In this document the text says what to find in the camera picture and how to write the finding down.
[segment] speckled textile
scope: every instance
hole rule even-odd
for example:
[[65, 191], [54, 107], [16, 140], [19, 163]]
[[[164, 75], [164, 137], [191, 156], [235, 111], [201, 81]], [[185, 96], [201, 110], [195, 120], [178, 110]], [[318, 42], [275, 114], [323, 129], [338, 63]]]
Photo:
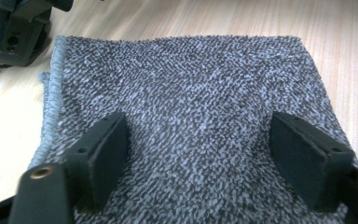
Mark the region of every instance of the speckled textile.
[[131, 157], [107, 207], [78, 223], [340, 223], [309, 212], [269, 156], [272, 111], [348, 145], [299, 38], [195, 36], [151, 41], [58, 37], [31, 166], [98, 119], [127, 114]]

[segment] screw hole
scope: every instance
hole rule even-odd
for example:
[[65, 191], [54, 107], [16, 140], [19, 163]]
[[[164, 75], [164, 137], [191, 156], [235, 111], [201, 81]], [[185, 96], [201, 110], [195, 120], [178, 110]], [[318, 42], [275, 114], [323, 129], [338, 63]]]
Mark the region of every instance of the screw hole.
[[51, 175], [53, 173], [54, 169], [50, 166], [40, 168], [38, 170], [35, 170], [31, 173], [32, 179], [40, 179], [44, 178], [48, 175]]
[[332, 147], [331, 149], [335, 152], [342, 152], [342, 150], [338, 147]]
[[87, 150], [85, 148], [80, 148], [77, 152], [78, 153], [85, 153]]
[[19, 39], [16, 36], [13, 35], [13, 36], [8, 38], [7, 43], [10, 46], [16, 46], [16, 45], [19, 44]]

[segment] black mount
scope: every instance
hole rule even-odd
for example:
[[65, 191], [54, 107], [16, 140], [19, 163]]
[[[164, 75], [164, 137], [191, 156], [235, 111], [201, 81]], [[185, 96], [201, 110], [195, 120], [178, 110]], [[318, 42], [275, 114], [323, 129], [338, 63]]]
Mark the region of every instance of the black mount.
[[46, 48], [53, 7], [69, 11], [73, 0], [0, 0], [0, 66], [26, 66]]
[[127, 163], [124, 113], [97, 121], [65, 153], [63, 164], [41, 164], [22, 175], [15, 197], [0, 203], [0, 223], [67, 224], [75, 222], [74, 207], [101, 211]]
[[358, 168], [354, 152], [296, 116], [274, 112], [269, 148], [281, 175], [312, 211], [348, 208], [346, 223], [358, 223]]

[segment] light wood surface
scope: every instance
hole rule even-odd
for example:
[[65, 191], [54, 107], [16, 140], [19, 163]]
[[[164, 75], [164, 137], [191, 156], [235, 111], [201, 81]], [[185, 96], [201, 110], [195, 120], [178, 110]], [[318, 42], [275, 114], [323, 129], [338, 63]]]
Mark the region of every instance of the light wood surface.
[[[358, 0], [77, 0], [54, 10], [50, 36], [145, 40], [183, 35], [294, 35], [310, 52], [358, 156]], [[15, 193], [40, 141], [42, 85], [53, 45], [0, 71], [0, 201]]]

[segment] fabric edge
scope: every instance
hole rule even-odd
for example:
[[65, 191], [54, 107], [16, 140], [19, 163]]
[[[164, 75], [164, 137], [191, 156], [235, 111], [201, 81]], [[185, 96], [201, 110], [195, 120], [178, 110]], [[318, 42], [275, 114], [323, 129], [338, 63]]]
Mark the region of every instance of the fabric edge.
[[164, 40], [173, 40], [173, 39], [183, 39], [183, 38], [209, 38], [209, 37], [217, 37], [217, 38], [227, 38], [227, 37], [246, 37], [249, 39], [253, 39], [253, 38], [271, 38], [271, 39], [292, 39], [295, 41], [299, 41], [301, 42], [301, 44], [303, 45], [302, 41], [301, 41], [301, 37], [296, 36], [296, 35], [179, 35], [179, 36], [164, 36], [164, 37], [155, 37], [155, 38], [147, 38], [147, 39], [138, 39], [138, 40], [126, 40], [126, 39], [100, 39], [100, 38], [91, 38], [91, 37], [85, 37], [85, 36], [74, 36], [74, 35], [69, 35], [66, 38], [67, 39], [71, 39], [71, 38], [76, 38], [76, 39], [80, 39], [80, 40], [88, 40], [88, 41], [101, 41], [101, 42], [120, 42], [120, 43], [129, 43], [129, 44], [137, 44], [140, 42], [146, 42], [146, 43], [150, 43], [150, 42], [155, 42], [155, 41], [164, 41]]
[[51, 57], [51, 72], [44, 72], [39, 76], [44, 85], [43, 125], [40, 145], [34, 153], [28, 169], [45, 162], [48, 150], [55, 139], [58, 118], [62, 107], [62, 77], [67, 48], [66, 38], [64, 36], [57, 36]]

